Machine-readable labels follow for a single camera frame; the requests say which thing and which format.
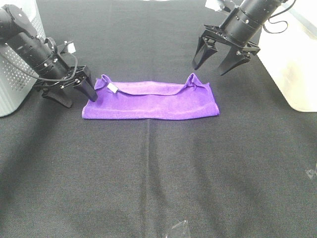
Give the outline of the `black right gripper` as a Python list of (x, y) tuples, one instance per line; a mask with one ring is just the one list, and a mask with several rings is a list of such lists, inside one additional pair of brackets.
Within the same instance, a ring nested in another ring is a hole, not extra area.
[(260, 51), (259, 46), (251, 42), (251, 39), (274, 12), (273, 0), (244, 0), (230, 13), (221, 12), (226, 15), (224, 21), (219, 26), (205, 25), (205, 30), (199, 37), (192, 60), (194, 70), (199, 69), (209, 57), (217, 53), (216, 42), (231, 46), (217, 68), (220, 75), (248, 63), (251, 59), (249, 54), (256, 55)]

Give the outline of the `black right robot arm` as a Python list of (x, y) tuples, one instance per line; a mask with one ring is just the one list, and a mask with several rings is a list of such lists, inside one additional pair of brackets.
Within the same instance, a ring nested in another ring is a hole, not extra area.
[(260, 51), (259, 46), (251, 39), (264, 27), (266, 21), (283, 13), (281, 11), (274, 14), (285, 2), (284, 0), (244, 0), (240, 5), (236, 5), (232, 0), (213, 0), (214, 6), (211, 9), (227, 16), (219, 26), (205, 25), (192, 60), (193, 68), (199, 69), (209, 57), (217, 53), (215, 46), (217, 42), (230, 46), (227, 56), (217, 68), (220, 75), (248, 63), (251, 56)]

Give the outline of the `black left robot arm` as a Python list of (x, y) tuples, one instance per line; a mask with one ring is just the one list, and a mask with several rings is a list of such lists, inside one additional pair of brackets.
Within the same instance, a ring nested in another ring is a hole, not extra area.
[(33, 88), (42, 91), (43, 98), (70, 108), (72, 101), (63, 90), (72, 86), (89, 100), (97, 100), (88, 67), (79, 66), (77, 62), (70, 66), (62, 57), (73, 56), (68, 49), (73, 42), (65, 41), (57, 45), (51, 37), (40, 37), (24, 11), (13, 4), (0, 8), (0, 41), (7, 44), (36, 73), (34, 78), (37, 81)]

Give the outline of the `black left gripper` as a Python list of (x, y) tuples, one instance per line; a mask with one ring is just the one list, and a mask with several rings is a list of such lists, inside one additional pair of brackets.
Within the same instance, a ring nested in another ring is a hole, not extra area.
[(74, 54), (63, 52), (64, 43), (57, 45), (53, 38), (44, 40), (30, 38), (19, 33), (8, 39), (10, 46), (37, 74), (35, 88), (43, 89), (42, 97), (71, 108), (72, 100), (62, 90), (67, 86), (83, 93), (90, 101), (95, 102), (98, 95), (92, 85), (91, 73), (87, 66), (79, 66), (75, 58), (74, 66), (70, 66), (63, 56), (75, 57)]

